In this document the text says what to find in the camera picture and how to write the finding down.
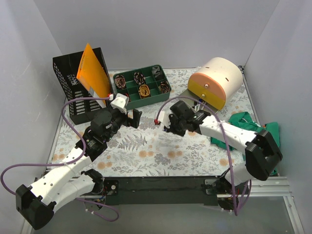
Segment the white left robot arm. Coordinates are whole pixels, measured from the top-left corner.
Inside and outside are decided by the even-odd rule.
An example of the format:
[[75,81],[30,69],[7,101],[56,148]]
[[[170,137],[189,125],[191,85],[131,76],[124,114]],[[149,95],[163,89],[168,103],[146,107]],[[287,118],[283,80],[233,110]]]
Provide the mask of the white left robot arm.
[[17,211],[35,230],[43,228],[54,213],[82,194],[98,195],[103,191],[104,178],[94,169],[83,171],[107,149],[107,142],[121,126],[138,128],[142,112],[104,108],[91,121],[75,147],[62,161],[42,178],[29,186],[16,189]]

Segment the orange plastic folder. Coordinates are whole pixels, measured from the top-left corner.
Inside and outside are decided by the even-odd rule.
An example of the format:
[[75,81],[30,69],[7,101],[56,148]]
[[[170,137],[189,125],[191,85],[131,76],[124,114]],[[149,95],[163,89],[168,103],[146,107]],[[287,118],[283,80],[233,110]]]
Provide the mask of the orange plastic folder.
[[90,44],[86,44],[82,53],[76,78],[94,98],[108,98],[112,93],[109,76]]

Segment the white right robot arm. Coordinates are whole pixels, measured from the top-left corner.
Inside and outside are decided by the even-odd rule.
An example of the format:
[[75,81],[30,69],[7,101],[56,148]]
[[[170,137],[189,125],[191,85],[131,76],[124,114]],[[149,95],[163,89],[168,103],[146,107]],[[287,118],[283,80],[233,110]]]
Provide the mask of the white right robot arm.
[[243,163],[228,169],[219,179],[222,191],[227,194],[253,178],[267,180],[283,158],[270,132],[262,130],[257,133],[222,123],[209,112],[194,111],[182,100],[171,106],[170,111],[161,111],[157,119],[166,132],[179,136],[184,136],[186,131],[197,132],[223,140],[245,155]]

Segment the cream cylindrical drawer box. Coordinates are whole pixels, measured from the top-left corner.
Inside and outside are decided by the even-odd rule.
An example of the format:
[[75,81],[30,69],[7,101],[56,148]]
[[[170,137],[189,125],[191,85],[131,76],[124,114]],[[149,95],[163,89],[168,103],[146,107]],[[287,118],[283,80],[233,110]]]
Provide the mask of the cream cylindrical drawer box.
[[212,58],[194,72],[181,97],[207,103],[213,111],[222,110],[243,84],[239,67],[225,58]]

